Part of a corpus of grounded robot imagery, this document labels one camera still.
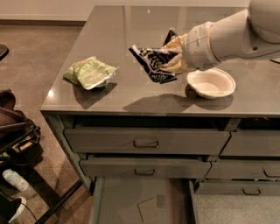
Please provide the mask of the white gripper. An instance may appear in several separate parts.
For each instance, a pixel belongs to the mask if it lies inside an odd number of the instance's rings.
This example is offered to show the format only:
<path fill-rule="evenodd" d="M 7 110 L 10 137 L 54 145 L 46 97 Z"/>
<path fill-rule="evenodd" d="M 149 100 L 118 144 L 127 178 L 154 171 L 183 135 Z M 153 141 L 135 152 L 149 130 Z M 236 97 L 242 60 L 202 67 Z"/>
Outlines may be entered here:
<path fill-rule="evenodd" d="M 189 73 L 192 70 L 208 70 L 219 64 L 211 48 L 212 22 L 194 26 L 187 34 L 178 35 L 164 44 L 161 49 L 176 55 L 159 68 L 173 74 Z"/>

